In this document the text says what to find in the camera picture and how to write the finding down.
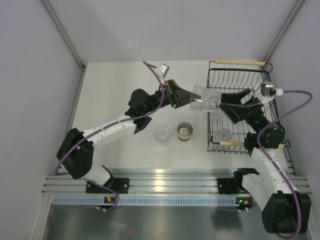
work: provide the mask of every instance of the white wall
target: white wall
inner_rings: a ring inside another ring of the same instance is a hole
[[[29,239],[80,69],[39,0],[0,3],[0,233]]]
[[[273,82],[285,90],[306,90],[313,101],[284,121],[297,170],[307,176],[320,209],[320,1],[307,0],[271,59]],[[283,114],[307,99],[284,95],[277,100]]]
[[[51,0],[88,62],[263,59],[292,0]]]

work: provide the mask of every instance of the wooden handle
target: wooden handle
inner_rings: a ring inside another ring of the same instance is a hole
[[[244,147],[245,143],[243,141],[221,141],[221,146],[233,146],[233,147]],[[285,145],[282,143],[279,144],[278,148],[283,149]]]
[[[238,65],[253,65],[253,66],[264,66],[264,61],[237,61],[237,60],[215,60],[215,64],[238,64]]]

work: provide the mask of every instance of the wire dish rack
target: wire dish rack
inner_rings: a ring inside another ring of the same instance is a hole
[[[256,97],[261,93],[260,85],[263,81],[271,81],[269,76],[271,70],[268,72],[265,70],[241,68],[214,68],[213,65],[214,61],[210,61],[206,87],[221,93],[237,93],[242,90],[250,89],[251,93],[241,100],[242,103],[248,101],[251,96]],[[278,117],[275,100],[264,104],[262,111],[270,122],[275,119],[274,115]],[[213,138],[221,129],[228,129],[231,131],[231,141],[244,142],[248,132],[255,133],[245,121],[233,124],[227,116],[224,116],[223,119],[211,118],[210,112],[207,113],[207,121],[208,152],[248,154],[248,151],[243,146],[221,146],[219,144],[214,144],[213,142]]]

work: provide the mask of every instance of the tin can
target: tin can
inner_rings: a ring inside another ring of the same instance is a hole
[[[182,142],[189,141],[194,131],[193,127],[187,122],[180,123],[176,130],[178,132],[178,138]]]

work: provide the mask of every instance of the clear plastic cup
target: clear plastic cup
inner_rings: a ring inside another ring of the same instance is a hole
[[[212,141],[220,143],[221,141],[230,141],[232,139],[232,133],[229,129],[222,128],[214,136]]]
[[[154,130],[153,136],[159,146],[165,147],[171,139],[171,131],[166,126],[159,126]]]
[[[216,111],[210,112],[210,117],[212,122],[222,122],[226,118],[226,115],[220,108],[217,108]]]
[[[203,86],[194,85],[191,93],[189,109],[201,112],[215,112],[219,109],[221,92]]]

